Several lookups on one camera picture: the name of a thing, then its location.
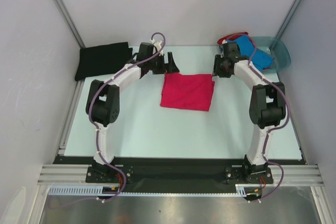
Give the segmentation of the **pink t shirt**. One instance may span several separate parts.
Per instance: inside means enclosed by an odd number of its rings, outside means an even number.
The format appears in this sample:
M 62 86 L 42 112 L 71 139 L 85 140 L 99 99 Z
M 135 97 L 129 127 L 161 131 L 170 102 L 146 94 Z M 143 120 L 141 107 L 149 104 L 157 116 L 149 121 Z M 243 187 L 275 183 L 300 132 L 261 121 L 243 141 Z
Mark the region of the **pink t shirt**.
M 209 111 L 214 87 L 215 81 L 211 74 L 166 74 L 160 106 L 181 110 Z

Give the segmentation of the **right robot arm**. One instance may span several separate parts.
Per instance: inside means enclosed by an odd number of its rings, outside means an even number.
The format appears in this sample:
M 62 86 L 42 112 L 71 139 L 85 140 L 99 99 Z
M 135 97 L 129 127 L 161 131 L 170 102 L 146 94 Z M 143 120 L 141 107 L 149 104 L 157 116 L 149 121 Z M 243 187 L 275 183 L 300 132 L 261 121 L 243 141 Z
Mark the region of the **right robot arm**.
M 215 56 L 213 76 L 230 78 L 232 75 L 243 80 L 251 91 L 249 117 L 254 129 L 238 178 L 254 183 L 267 174 L 269 143 L 273 131 L 279 129 L 286 117 L 285 86 L 268 80 L 240 53 L 236 42 L 226 42 L 221 45 L 221 53 Z

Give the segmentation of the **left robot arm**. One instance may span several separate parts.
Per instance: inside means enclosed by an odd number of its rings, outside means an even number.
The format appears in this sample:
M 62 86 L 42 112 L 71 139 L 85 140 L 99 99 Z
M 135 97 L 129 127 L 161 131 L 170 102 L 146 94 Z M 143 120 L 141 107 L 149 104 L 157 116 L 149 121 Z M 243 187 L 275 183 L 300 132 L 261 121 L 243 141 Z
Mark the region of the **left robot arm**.
M 107 141 L 107 131 L 119 116 L 121 92 L 149 71 L 153 74 L 179 73 L 171 52 L 168 53 L 168 62 L 164 62 L 164 46 L 164 40 L 151 39 L 150 42 L 141 43 L 135 59 L 126 62 L 110 79 L 93 80 L 91 83 L 86 113 L 96 132 L 92 168 L 105 182 L 112 181 L 119 172 L 112 166 L 115 154 Z

